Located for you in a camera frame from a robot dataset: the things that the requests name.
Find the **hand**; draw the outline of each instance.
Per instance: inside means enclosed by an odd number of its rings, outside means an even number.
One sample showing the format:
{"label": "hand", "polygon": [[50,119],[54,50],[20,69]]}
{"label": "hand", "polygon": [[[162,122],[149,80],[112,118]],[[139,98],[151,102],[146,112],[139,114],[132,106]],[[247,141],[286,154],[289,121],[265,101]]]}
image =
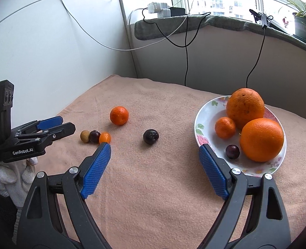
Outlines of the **hand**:
{"label": "hand", "polygon": [[10,197],[18,209],[24,202],[35,178],[36,157],[12,163],[0,163],[0,194]]}

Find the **white plug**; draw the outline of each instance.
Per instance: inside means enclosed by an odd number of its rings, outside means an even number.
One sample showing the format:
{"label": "white plug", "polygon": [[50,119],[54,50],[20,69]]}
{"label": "white plug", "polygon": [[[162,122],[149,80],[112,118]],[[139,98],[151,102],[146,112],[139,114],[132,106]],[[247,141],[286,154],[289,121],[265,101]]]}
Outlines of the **white plug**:
{"label": "white plug", "polygon": [[147,7],[149,14],[158,13],[158,18],[167,18],[171,16],[170,9],[165,2],[152,2]]}

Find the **blue gripper pad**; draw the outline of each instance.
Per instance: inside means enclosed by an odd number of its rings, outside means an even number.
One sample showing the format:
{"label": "blue gripper pad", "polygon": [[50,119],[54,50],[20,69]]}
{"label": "blue gripper pad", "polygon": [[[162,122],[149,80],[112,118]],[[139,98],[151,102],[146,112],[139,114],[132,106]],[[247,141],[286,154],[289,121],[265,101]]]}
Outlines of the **blue gripper pad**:
{"label": "blue gripper pad", "polygon": [[56,116],[47,120],[42,120],[36,127],[39,130],[47,130],[61,124],[63,124],[63,118],[61,116]]}
{"label": "blue gripper pad", "polygon": [[229,196],[227,179],[204,146],[199,148],[199,160],[215,193],[222,197],[223,200],[226,200]]}
{"label": "blue gripper pad", "polygon": [[110,147],[111,146],[108,143],[104,146],[84,176],[83,188],[80,191],[80,194],[84,199],[87,199],[89,195],[93,194],[97,188],[101,176],[104,173],[104,170],[106,169],[106,166],[110,160],[112,153]]}

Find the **metal screw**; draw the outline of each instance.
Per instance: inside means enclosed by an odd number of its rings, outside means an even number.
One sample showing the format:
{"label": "metal screw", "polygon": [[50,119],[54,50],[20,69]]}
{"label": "metal screw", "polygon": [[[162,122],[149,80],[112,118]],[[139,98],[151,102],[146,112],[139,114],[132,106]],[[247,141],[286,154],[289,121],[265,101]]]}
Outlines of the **metal screw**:
{"label": "metal screw", "polygon": [[239,175],[241,173],[240,169],[234,168],[231,170],[235,175]]}
{"label": "metal screw", "polygon": [[69,169],[69,172],[70,172],[71,174],[75,174],[75,173],[78,172],[78,168],[77,168],[77,167],[73,167],[73,168]]}
{"label": "metal screw", "polygon": [[273,179],[272,175],[269,174],[269,173],[266,173],[266,174],[265,174],[265,178],[266,178],[266,179]]}
{"label": "metal screw", "polygon": [[43,176],[45,176],[45,173],[43,171],[38,172],[38,174],[36,175],[37,178],[42,178]]}

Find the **floral plate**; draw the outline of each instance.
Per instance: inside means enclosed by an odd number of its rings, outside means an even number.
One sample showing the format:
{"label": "floral plate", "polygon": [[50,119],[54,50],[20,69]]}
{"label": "floral plate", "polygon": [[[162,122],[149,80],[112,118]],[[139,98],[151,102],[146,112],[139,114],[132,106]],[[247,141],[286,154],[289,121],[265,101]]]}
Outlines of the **floral plate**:
{"label": "floral plate", "polygon": [[225,154],[225,149],[230,144],[234,144],[240,147],[240,130],[236,131],[236,134],[228,140],[219,138],[214,130],[216,121],[221,117],[227,116],[226,105],[229,98],[230,95],[217,97],[207,102],[199,110],[194,122],[194,135],[196,137],[198,146],[200,147],[205,143],[209,144],[216,155],[220,158],[223,158],[230,168],[239,168],[246,175],[262,177],[265,173],[273,174],[282,164],[285,153],[287,151],[287,139],[285,137],[285,132],[280,121],[267,107],[265,107],[265,113],[263,117],[278,122],[284,134],[283,147],[280,153],[274,159],[265,163],[254,162],[248,159],[241,151],[241,149],[238,159],[229,159]]}

